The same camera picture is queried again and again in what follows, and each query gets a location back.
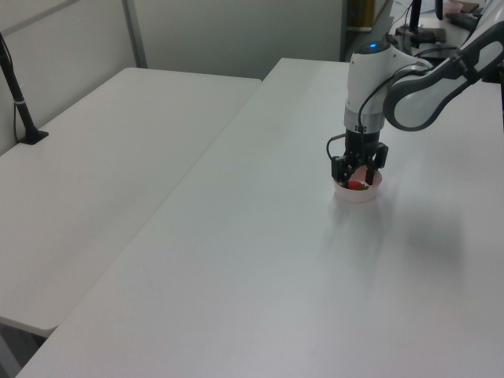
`white table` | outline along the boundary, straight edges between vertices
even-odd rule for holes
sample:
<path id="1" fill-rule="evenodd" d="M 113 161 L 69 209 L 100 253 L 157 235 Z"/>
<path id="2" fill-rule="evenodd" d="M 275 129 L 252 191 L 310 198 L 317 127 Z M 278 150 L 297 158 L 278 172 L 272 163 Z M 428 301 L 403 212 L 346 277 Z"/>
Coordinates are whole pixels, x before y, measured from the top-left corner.
<path id="1" fill-rule="evenodd" d="M 502 377 L 498 86 L 386 126 L 350 204 L 324 150 L 347 70 L 282 60 L 19 378 Z"/>
<path id="2" fill-rule="evenodd" d="M 260 81 L 126 69 L 0 158 L 0 323 L 49 335 Z"/>

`small bowl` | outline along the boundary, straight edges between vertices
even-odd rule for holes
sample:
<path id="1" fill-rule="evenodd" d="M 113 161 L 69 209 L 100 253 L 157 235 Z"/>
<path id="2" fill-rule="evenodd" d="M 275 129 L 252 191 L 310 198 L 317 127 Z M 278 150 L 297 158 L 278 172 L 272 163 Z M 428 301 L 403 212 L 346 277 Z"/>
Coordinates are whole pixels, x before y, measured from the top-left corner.
<path id="1" fill-rule="evenodd" d="M 341 198 L 344 201 L 348 202 L 367 202 L 371 201 L 373 198 L 376 197 L 376 193 L 378 191 L 378 187 L 381 184 L 382 176 L 380 172 L 375 172 L 375 178 L 373 180 L 373 183 L 371 186 L 369 186 L 365 182 L 365 173 L 367 171 L 367 168 L 363 165 L 362 167 L 357 168 L 357 170 L 354 172 L 352 177 L 350 178 L 350 181 L 357 181 L 358 183 L 364 184 L 367 189 L 363 191 L 355 191 L 352 189 L 346 189 L 345 187 L 342 187 L 339 185 L 336 181 L 333 180 L 334 182 L 334 188 L 336 192 L 336 197 Z"/>

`red object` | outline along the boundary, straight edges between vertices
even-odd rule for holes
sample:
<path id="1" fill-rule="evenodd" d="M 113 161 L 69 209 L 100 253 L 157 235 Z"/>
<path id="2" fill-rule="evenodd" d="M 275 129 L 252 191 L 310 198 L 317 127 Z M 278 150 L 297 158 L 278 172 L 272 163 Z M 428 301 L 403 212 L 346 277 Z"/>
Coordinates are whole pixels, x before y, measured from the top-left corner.
<path id="1" fill-rule="evenodd" d="M 363 191 L 367 189 L 367 187 L 363 183 L 359 183 L 358 181 L 349 181 L 348 189 L 352 191 Z"/>

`gray wall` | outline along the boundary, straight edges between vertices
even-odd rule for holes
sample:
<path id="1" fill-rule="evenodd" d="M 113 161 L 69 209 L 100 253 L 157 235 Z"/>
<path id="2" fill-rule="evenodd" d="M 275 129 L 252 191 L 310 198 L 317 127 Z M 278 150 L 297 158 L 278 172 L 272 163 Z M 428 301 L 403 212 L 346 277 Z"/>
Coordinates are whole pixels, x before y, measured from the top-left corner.
<path id="1" fill-rule="evenodd" d="M 264 79 L 282 57 L 338 61 L 343 51 L 344 0 L 128 4 L 152 69 Z"/>
<path id="2" fill-rule="evenodd" d="M 37 127 L 135 67 L 121 0 L 79 0 L 5 40 Z M 0 74 L 0 154 L 14 145 L 12 123 L 13 99 Z"/>

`black stand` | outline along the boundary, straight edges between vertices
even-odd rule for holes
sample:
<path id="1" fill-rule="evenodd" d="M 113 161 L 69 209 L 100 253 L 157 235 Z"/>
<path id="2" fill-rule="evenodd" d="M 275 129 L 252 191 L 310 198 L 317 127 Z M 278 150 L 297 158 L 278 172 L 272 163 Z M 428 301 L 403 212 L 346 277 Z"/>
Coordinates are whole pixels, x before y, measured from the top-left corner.
<path id="1" fill-rule="evenodd" d="M 17 83 L 16 75 L 14 75 L 13 63 L 10 59 L 9 51 L 7 50 L 7 45 L 2 37 L 2 34 L 0 34 L 0 65 L 4 76 L 6 77 L 7 84 L 9 85 L 10 93 L 14 98 L 14 104 L 16 104 L 17 111 L 23 121 L 24 129 L 26 130 L 25 137 L 20 139 L 19 142 L 31 145 L 36 144 L 47 137 L 49 133 L 41 132 L 33 124 L 32 116 L 28 111 L 23 93 Z"/>
<path id="2" fill-rule="evenodd" d="M 395 29 L 396 35 L 407 35 L 411 40 L 411 44 L 418 48 L 421 43 L 436 43 L 436 42 L 446 42 L 447 33 L 445 29 L 426 29 L 419 28 L 418 21 L 420 20 L 420 10 L 422 6 L 421 0 L 413 0 L 411 5 L 411 17 L 409 18 L 409 26 L 401 26 Z M 436 2 L 435 4 L 436 16 L 442 14 L 441 9 L 443 4 Z"/>

